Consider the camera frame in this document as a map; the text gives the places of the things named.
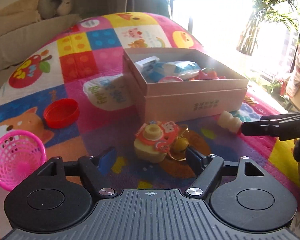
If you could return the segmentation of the red yellow toy camera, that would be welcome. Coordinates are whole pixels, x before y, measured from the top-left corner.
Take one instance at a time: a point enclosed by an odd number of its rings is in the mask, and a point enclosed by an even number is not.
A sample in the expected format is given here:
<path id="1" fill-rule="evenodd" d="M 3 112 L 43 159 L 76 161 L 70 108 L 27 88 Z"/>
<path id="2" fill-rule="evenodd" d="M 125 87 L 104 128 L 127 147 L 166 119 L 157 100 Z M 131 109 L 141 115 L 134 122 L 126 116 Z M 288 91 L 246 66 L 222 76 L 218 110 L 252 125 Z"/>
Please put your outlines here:
<path id="1" fill-rule="evenodd" d="M 153 164 L 162 162 L 179 132 L 180 127 L 173 121 L 151 121 L 143 124 L 135 134 L 136 156 Z"/>

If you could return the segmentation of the red plastic lid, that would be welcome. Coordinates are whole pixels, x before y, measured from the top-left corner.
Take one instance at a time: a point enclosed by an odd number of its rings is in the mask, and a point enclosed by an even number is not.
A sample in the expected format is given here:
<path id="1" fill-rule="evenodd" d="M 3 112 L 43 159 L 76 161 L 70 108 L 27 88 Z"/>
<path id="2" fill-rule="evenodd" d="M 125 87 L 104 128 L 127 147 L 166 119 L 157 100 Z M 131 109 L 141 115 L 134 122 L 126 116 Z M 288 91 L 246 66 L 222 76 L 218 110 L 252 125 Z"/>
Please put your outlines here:
<path id="1" fill-rule="evenodd" d="M 78 102 L 70 98 L 54 101 L 43 112 L 46 125 L 53 129 L 66 128 L 76 122 L 78 117 Z"/>

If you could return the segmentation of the pink plastic strainer scoop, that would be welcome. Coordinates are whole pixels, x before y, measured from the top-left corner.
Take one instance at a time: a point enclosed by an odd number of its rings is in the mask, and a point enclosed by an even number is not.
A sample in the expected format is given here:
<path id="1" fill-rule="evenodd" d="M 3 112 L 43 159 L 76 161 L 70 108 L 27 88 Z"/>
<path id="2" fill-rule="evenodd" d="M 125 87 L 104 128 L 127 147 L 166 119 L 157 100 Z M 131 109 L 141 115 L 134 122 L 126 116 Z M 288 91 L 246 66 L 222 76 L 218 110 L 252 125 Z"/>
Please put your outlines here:
<path id="1" fill-rule="evenodd" d="M 0 138 L 0 187 L 12 191 L 45 162 L 45 147 L 36 135 L 8 132 Z"/>

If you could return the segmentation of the colourful cartoon play mat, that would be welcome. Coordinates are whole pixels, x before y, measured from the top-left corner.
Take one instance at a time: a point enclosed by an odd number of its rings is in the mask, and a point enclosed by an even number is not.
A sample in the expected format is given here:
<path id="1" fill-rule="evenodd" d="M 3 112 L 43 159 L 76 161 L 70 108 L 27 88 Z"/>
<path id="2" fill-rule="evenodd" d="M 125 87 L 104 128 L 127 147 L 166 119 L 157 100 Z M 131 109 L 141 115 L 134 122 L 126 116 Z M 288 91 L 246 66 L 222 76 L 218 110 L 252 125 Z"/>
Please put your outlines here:
<path id="1" fill-rule="evenodd" d="M 186 48 L 202 46 L 181 26 L 164 16 L 127 12 L 83 20 L 61 33 L 28 57 L 0 88 L 0 138 L 22 129 L 35 134 L 46 147 L 47 159 L 64 161 L 82 155 L 97 155 L 110 146 L 117 157 L 106 164 L 106 175 L 121 189 L 179 188 L 193 182 L 194 174 L 182 162 L 168 156 L 151 165 L 134 152 L 135 133 L 143 124 L 122 75 L 126 48 Z M 239 95 L 240 109 L 234 116 L 255 121 L 278 111 L 266 103 L 265 93 L 248 88 L 230 90 L 227 98 Z M 66 128 L 51 129 L 44 122 L 44 110 L 61 99 L 78 103 L 79 117 Z M 183 122 L 188 124 L 190 142 L 203 153 L 237 161 L 249 156 L 288 188 L 298 201 L 298 213 L 290 228 L 300 237 L 300 179 L 292 157 L 293 140 L 244 137 L 217 125 L 217 116 Z"/>

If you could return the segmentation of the pink pig toy with carrot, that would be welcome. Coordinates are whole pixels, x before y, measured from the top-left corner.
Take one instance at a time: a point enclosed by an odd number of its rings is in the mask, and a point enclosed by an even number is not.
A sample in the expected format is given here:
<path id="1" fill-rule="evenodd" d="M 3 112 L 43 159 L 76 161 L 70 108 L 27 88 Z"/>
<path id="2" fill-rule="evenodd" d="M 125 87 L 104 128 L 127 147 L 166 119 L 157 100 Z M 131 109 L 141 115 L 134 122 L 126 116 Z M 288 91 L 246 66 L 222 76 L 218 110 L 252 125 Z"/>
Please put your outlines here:
<path id="1" fill-rule="evenodd" d="M 225 80 L 225 76 L 218 76 L 214 70 L 208 71 L 207 73 L 203 70 L 199 70 L 198 73 L 190 78 L 190 81 L 193 80 Z"/>

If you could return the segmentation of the pink cardboard box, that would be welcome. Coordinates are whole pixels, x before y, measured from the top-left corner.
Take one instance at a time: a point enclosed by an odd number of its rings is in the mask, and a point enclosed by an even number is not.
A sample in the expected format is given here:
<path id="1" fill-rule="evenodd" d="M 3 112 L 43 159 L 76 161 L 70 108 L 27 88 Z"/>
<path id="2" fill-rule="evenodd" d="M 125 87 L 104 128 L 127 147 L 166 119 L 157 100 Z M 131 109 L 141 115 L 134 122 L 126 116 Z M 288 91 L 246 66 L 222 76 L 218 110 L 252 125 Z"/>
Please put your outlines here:
<path id="1" fill-rule="evenodd" d="M 151 56 L 161 62 L 193 61 L 217 73 L 214 80 L 148 82 L 136 63 Z M 186 121 L 236 111 L 247 92 L 248 80 L 195 49 L 130 48 L 123 51 L 123 77 L 142 122 Z"/>

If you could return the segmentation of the pink round tin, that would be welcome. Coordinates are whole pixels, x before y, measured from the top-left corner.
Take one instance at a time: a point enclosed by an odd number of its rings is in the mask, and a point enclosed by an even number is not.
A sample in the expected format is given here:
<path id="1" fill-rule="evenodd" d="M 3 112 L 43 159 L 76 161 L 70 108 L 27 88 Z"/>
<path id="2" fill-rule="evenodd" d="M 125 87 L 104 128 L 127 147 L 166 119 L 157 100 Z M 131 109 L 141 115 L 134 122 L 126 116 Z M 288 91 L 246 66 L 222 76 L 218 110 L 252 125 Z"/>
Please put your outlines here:
<path id="1" fill-rule="evenodd" d="M 181 78 L 177 76 L 165 76 L 161 78 L 158 83 L 164 83 L 164 82 L 180 82 L 183 81 Z"/>

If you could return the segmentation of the blue white tissue pack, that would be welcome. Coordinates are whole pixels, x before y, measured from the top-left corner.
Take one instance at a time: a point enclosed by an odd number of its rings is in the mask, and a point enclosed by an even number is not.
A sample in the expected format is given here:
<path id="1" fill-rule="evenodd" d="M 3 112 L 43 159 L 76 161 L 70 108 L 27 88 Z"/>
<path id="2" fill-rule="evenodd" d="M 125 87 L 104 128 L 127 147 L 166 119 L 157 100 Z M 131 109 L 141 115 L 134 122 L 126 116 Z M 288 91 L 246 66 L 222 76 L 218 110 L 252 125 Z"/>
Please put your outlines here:
<path id="1" fill-rule="evenodd" d="M 199 74 L 200 66 L 192 61 L 155 62 L 144 67 L 141 74 L 149 82 L 159 82 L 164 78 L 189 80 Z"/>

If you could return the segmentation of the white blue small carton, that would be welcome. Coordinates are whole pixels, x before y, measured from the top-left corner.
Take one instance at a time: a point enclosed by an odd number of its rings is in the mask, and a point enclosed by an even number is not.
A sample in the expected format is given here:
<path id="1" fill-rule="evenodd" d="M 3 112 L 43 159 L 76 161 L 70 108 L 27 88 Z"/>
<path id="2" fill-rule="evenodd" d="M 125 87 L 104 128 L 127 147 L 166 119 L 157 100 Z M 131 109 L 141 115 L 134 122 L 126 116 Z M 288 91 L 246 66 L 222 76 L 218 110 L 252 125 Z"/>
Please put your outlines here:
<path id="1" fill-rule="evenodd" d="M 139 72 L 147 71 L 151 66 L 159 61 L 156 56 L 147 57 L 145 59 L 136 61 L 134 64 Z"/>

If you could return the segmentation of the potted palm plant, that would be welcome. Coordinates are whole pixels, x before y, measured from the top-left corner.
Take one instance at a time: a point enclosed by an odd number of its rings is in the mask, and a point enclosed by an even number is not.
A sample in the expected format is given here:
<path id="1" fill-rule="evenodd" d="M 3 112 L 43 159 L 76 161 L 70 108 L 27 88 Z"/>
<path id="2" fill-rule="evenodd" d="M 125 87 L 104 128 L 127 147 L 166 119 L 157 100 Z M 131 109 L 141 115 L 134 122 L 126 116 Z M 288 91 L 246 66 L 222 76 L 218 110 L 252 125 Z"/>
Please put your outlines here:
<path id="1" fill-rule="evenodd" d="M 297 29 L 291 14 L 297 11 L 300 0 L 253 0 L 253 10 L 236 48 L 242 54 L 251 56 L 257 45 L 258 33 L 265 23 L 282 23 L 288 30 Z"/>

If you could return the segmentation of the beige sofa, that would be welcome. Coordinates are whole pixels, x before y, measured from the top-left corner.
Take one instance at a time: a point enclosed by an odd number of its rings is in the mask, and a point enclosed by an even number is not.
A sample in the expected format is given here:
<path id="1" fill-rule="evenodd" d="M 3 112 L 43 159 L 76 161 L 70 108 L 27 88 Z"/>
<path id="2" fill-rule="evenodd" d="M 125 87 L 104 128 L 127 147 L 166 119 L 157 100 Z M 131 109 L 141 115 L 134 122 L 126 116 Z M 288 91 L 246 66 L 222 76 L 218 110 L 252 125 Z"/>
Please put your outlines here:
<path id="1" fill-rule="evenodd" d="M 59 16 L 16 29 L 0 37 L 0 86 L 13 67 L 25 61 L 52 38 L 81 20 L 79 14 Z"/>

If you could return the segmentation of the grey neck pillow plush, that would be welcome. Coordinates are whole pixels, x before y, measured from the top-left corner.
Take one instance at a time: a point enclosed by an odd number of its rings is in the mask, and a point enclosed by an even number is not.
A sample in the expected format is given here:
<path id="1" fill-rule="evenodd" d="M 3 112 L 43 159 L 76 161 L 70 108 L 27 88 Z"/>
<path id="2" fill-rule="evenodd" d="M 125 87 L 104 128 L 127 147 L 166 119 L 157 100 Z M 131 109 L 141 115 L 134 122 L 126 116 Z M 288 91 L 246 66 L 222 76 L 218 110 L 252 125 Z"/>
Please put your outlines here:
<path id="1" fill-rule="evenodd" d="M 65 16 L 72 11 L 72 0 L 39 0 L 38 12 L 42 19 Z"/>

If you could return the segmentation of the beige folded blanket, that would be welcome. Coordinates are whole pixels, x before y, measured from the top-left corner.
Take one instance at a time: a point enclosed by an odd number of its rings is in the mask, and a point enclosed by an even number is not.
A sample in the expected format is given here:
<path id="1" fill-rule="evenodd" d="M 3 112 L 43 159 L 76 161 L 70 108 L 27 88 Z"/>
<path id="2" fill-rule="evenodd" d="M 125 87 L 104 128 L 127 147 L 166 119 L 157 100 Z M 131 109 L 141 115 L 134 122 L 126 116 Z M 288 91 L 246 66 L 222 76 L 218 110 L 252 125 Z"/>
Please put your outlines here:
<path id="1" fill-rule="evenodd" d="M 39 0 L 18 0 L 0 9 L 0 37 L 41 21 L 38 2 Z"/>

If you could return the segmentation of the gold bell keychain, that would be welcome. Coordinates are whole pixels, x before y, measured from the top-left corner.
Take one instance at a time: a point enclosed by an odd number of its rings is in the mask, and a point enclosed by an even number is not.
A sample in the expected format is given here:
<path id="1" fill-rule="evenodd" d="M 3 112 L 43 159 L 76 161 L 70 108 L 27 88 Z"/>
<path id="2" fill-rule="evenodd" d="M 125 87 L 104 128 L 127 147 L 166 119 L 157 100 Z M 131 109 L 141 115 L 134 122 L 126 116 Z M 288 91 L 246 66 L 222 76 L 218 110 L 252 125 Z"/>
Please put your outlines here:
<path id="1" fill-rule="evenodd" d="M 190 145 L 189 140 L 185 137 L 189 133 L 188 125 L 180 125 L 180 131 L 170 147 L 168 156 L 175 161 L 185 161 L 185 151 Z"/>

